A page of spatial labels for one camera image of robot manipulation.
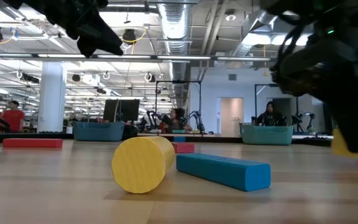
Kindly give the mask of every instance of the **table surface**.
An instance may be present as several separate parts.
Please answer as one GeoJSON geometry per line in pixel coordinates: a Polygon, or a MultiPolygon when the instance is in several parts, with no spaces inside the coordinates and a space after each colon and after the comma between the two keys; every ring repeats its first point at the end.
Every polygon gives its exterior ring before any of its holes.
{"type": "Polygon", "coordinates": [[[0,152],[0,223],[358,223],[358,162],[328,147],[196,144],[269,163],[271,188],[242,192],[172,165],[154,191],[132,195],[111,175],[118,145],[68,140],[60,152],[0,152]]]}

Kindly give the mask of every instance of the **woman with dark hair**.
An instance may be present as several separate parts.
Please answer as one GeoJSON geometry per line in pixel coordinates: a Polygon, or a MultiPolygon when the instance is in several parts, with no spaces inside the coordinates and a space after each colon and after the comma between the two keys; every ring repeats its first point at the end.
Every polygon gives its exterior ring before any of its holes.
{"type": "Polygon", "coordinates": [[[172,130],[185,130],[186,133],[192,132],[190,125],[183,123],[185,121],[185,110],[183,108],[174,108],[170,112],[172,124],[165,124],[163,133],[172,133],[172,130]]]}
{"type": "Polygon", "coordinates": [[[283,126],[284,119],[280,112],[274,110],[273,102],[269,101],[266,105],[266,111],[259,115],[256,123],[263,126],[283,126]]]}

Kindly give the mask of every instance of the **computer monitor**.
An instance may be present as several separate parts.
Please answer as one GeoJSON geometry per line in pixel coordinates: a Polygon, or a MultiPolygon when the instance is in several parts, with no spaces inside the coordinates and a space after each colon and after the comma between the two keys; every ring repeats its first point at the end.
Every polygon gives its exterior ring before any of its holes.
{"type": "Polygon", "coordinates": [[[117,103],[116,121],[137,121],[140,100],[106,100],[103,113],[105,121],[114,121],[117,103]]]}

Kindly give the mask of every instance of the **person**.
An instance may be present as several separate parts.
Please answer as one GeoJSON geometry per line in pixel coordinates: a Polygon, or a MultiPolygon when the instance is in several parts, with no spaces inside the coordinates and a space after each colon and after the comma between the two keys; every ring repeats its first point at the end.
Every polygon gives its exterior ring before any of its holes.
{"type": "Polygon", "coordinates": [[[24,113],[18,109],[19,102],[12,100],[8,103],[8,108],[10,110],[5,111],[1,115],[1,118],[4,119],[9,125],[12,131],[20,131],[24,126],[24,113]]]}
{"type": "Polygon", "coordinates": [[[272,101],[267,103],[266,111],[257,118],[257,124],[262,124],[263,126],[283,126],[283,122],[283,115],[274,110],[272,101]]]}
{"type": "Polygon", "coordinates": [[[172,133],[172,130],[185,130],[186,133],[193,131],[189,124],[183,124],[185,110],[183,108],[174,108],[170,112],[172,125],[164,124],[163,133],[172,133]]]}

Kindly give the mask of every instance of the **man in red shirt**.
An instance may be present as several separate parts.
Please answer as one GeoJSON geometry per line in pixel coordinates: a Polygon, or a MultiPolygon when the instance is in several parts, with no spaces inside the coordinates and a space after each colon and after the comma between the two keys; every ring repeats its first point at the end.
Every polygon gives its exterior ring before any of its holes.
{"type": "Polygon", "coordinates": [[[18,110],[19,102],[12,100],[8,103],[10,110],[5,111],[2,115],[4,119],[11,127],[12,131],[20,131],[24,126],[24,113],[18,110]]]}

